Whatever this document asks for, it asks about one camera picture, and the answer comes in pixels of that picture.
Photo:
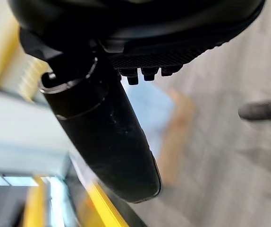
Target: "black cylindrical column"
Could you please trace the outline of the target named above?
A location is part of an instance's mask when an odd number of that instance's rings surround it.
[[[156,196],[154,158],[114,69],[95,58],[89,73],[66,83],[45,73],[40,90],[86,163],[128,202]]]

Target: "gray carpet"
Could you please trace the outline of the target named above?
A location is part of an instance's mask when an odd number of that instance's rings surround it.
[[[271,227],[271,122],[237,114],[271,99],[271,0],[240,36],[155,83],[198,111],[177,185],[133,209],[150,227]]]

